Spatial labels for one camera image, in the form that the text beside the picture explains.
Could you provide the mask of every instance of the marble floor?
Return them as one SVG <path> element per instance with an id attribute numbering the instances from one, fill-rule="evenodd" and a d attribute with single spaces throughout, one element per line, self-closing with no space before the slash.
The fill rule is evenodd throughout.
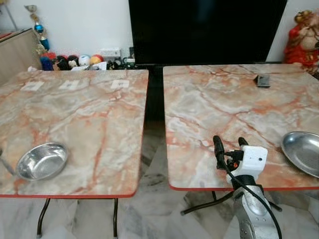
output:
<path id="1" fill-rule="evenodd" d="M 235 239 L 238 222 L 233 201 L 180 215 L 190 206 L 212 201 L 211 192 L 173 191 L 167 181 L 164 125 L 145 127 L 141 179 L 134 197 L 119 200 L 119 239 Z M 225 193 L 217 192 L 217 197 Z M 319 238 L 319 194 L 266 193 L 285 239 Z M 0 239 L 35 239 L 44 199 L 0 199 Z M 43 220 L 43 239 L 113 238 L 113 200 L 52 199 Z"/>

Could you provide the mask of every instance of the stainless steel bowl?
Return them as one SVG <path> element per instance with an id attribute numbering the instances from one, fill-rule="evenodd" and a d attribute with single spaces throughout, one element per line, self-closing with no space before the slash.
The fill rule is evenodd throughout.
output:
<path id="1" fill-rule="evenodd" d="M 16 174 L 29 181 L 56 176 L 64 168 L 67 149 L 59 143 L 41 144 L 27 152 L 16 165 Z"/>
<path id="2" fill-rule="evenodd" d="M 282 149 L 296 167 L 319 178 L 319 135 L 302 131 L 287 133 Z"/>

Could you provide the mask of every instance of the silver plate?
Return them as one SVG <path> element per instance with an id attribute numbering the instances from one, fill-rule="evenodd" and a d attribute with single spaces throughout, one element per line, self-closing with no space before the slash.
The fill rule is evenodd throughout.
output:
<path id="1" fill-rule="evenodd" d="M 302 131 L 290 132 L 284 136 L 281 147 L 296 167 L 319 178 L 319 135 Z"/>
<path id="2" fill-rule="evenodd" d="M 16 174 L 28 181 L 52 178 L 65 166 L 67 149 L 59 143 L 41 144 L 27 152 L 16 165 Z"/>

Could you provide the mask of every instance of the marble tabletop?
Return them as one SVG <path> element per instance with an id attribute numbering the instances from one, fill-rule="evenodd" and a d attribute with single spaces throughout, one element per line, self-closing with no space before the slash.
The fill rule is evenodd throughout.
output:
<path id="1" fill-rule="evenodd" d="M 63 143 L 69 157 L 56 177 L 32 182 L 0 163 L 0 197 L 133 196 L 147 85 L 147 70 L 119 70 L 20 73 L 1 86 L 3 159 L 15 169 L 33 146 L 51 141 Z"/>
<path id="2" fill-rule="evenodd" d="M 257 88 L 257 74 L 270 88 Z M 290 131 L 319 133 L 319 82 L 294 65 L 164 67 L 168 177 L 176 190 L 228 190 L 226 172 L 216 169 L 212 138 L 225 150 L 238 137 L 268 149 L 257 183 L 265 190 L 319 189 L 319 179 L 290 164 L 281 139 Z"/>

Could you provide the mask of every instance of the black tv screen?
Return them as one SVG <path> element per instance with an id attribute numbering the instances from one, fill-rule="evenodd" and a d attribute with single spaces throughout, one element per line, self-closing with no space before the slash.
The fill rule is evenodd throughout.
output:
<path id="1" fill-rule="evenodd" d="M 266 60 L 287 0 L 129 0 L 136 64 Z"/>

